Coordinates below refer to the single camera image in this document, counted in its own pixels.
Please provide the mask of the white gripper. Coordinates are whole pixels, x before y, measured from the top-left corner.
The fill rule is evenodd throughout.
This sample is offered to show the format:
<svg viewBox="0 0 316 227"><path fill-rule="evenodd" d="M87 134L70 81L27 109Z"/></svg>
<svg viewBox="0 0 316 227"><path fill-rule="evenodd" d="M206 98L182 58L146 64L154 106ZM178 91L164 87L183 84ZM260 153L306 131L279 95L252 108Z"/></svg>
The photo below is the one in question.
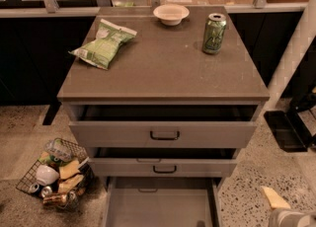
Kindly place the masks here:
<svg viewBox="0 0 316 227"><path fill-rule="evenodd" d="M271 209L268 227L316 227L316 212L304 213L290 209L289 203L274 189L262 187Z"/></svg>

